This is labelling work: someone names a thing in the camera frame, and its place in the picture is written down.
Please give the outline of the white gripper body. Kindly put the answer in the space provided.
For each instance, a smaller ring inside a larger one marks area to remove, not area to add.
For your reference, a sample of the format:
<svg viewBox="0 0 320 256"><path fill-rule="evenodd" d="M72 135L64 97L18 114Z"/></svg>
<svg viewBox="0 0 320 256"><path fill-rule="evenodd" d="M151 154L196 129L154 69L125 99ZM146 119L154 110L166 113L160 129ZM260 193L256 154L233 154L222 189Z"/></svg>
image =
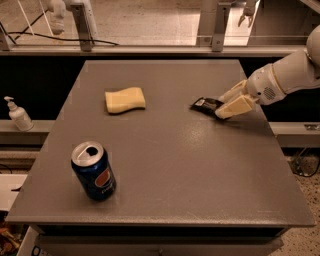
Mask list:
<svg viewBox="0 0 320 256"><path fill-rule="evenodd" d="M272 64L267 64L251 74L247 79L247 91L257 98L260 105L270 105L286 97L277 82Z"/></svg>

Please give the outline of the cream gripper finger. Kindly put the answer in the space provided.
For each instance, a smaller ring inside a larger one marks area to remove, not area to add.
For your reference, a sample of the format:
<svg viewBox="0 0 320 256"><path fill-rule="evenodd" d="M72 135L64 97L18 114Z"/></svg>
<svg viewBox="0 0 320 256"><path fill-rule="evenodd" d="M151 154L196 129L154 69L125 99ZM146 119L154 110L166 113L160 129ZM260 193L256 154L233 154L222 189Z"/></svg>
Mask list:
<svg viewBox="0 0 320 256"><path fill-rule="evenodd" d="M227 103L233 97L238 97L247 93L247 80L242 80L234 85L231 89L221 95L218 100L223 103Z"/></svg>
<svg viewBox="0 0 320 256"><path fill-rule="evenodd" d="M236 115L250 112L254 109L257 98L254 98L248 94L232 96L230 99L220 97L219 100L222 105L217 108L215 115L220 119L227 119Z"/></svg>

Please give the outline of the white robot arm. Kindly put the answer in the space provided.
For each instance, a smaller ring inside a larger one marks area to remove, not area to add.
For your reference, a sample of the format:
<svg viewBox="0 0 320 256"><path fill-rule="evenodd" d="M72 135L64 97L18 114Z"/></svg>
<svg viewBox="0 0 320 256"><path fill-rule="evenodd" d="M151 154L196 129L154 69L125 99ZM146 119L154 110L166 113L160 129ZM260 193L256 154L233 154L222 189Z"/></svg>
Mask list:
<svg viewBox="0 0 320 256"><path fill-rule="evenodd" d="M288 94L302 89L319 87L320 77L320 25L308 36L305 50L255 70L221 95L222 105L215 110L220 119L249 112L256 104L270 105Z"/></svg>

